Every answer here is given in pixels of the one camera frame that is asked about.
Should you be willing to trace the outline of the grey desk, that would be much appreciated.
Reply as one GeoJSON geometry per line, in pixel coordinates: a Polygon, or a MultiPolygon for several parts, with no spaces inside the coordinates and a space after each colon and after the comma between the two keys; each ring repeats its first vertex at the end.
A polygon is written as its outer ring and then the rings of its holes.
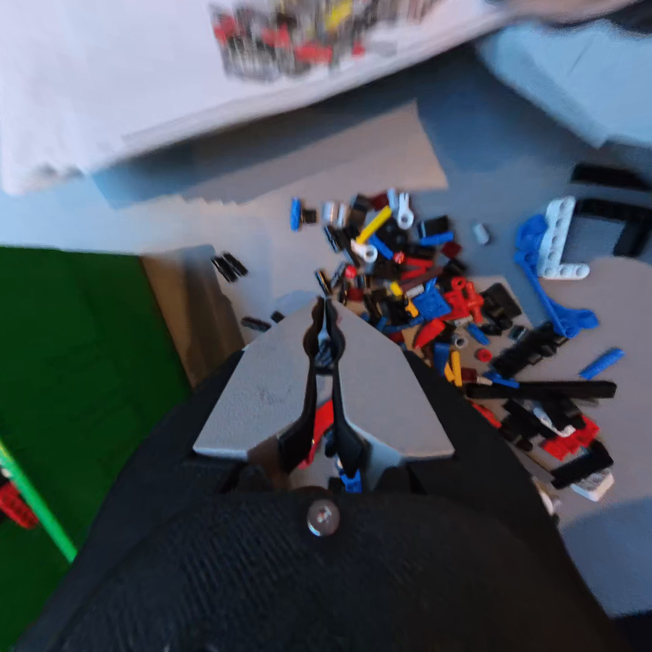
{"type": "MultiPolygon", "coordinates": [[[[169,255],[190,263],[228,251],[249,268],[216,281],[237,320],[288,313],[319,291],[314,269],[337,265],[317,227],[290,232],[291,197],[346,200],[371,183],[399,185],[418,215],[447,214],[473,275],[505,278],[531,324],[544,312],[512,260],[518,226],[566,194],[651,206],[641,193],[570,188],[579,162],[613,162],[499,83],[469,47],[305,110],[184,143],[48,191],[1,193],[1,244],[169,255]]],[[[527,379],[574,378],[611,347],[615,399],[591,416],[615,461],[599,503],[565,492],[561,529],[592,592],[612,615],[651,609],[651,245],[639,259],[610,253],[621,228],[579,218],[566,258],[587,260],[580,282],[547,284],[566,306],[590,308],[596,330],[527,379]]]]}

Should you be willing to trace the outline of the green plastic bin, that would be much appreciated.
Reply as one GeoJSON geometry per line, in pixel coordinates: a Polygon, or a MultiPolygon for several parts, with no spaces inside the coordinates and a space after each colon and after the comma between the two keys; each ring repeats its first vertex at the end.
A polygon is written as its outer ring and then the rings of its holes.
{"type": "Polygon", "coordinates": [[[136,256],[1,247],[1,469],[45,520],[1,514],[1,650],[86,542],[120,470],[191,393],[136,256]]]}

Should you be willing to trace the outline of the open instruction booklet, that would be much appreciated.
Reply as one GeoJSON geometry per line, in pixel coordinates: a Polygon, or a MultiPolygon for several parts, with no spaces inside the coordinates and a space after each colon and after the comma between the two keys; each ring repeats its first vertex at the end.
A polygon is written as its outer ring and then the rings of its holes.
{"type": "Polygon", "coordinates": [[[507,25],[507,1],[2,1],[13,196],[303,108],[507,25]]]}

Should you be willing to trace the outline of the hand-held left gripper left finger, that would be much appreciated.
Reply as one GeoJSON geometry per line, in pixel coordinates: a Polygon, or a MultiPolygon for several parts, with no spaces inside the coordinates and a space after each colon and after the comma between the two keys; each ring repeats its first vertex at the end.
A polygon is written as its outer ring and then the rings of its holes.
{"type": "Polygon", "coordinates": [[[325,300],[285,317],[242,352],[194,443],[194,452],[269,461],[293,471],[308,456],[317,407],[319,335],[325,300]]]}

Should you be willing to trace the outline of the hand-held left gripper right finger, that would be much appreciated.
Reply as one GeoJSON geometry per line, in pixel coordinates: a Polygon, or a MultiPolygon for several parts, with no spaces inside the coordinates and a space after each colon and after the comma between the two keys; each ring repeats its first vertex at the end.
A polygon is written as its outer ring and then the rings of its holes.
{"type": "Polygon", "coordinates": [[[341,304],[326,300],[333,348],[337,456],[348,476],[377,485],[389,468],[450,459],[454,446],[401,348],[341,304]]]}

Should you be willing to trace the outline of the pile of toy bricks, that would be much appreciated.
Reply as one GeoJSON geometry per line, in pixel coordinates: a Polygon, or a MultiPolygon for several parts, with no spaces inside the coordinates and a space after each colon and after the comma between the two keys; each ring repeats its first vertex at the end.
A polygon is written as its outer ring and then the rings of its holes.
{"type": "Polygon", "coordinates": [[[412,332],[412,348],[510,444],[529,456],[538,448],[558,462],[549,470],[552,487],[599,502],[614,486],[614,461],[578,403],[614,396],[615,385],[599,376],[625,352],[613,347],[601,353],[578,372],[578,381],[517,380],[599,326],[593,311],[559,304],[542,285],[589,276],[589,265],[563,259],[575,218],[620,225],[616,257],[639,257],[651,238],[650,207],[574,196],[550,201],[515,239],[514,262],[547,317],[533,329],[517,322],[523,312],[505,284],[478,289],[471,280],[449,217],[416,221],[407,192],[357,194],[349,203],[328,201],[319,209],[294,198],[289,224],[297,232],[321,223],[331,249],[344,258],[332,274],[315,272],[327,297],[362,304],[362,318],[402,348],[404,332],[412,332]]]}

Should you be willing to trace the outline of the red angled panel brick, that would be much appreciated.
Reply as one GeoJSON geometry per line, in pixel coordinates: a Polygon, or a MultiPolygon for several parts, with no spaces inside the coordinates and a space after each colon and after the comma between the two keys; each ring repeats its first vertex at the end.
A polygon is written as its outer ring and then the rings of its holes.
{"type": "Polygon", "coordinates": [[[322,403],[315,412],[314,428],[312,434],[312,445],[307,457],[298,465],[299,469],[310,467],[314,461],[315,454],[319,449],[322,438],[332,428],[334,423],[334,412],[332,399],[322,403]]]}

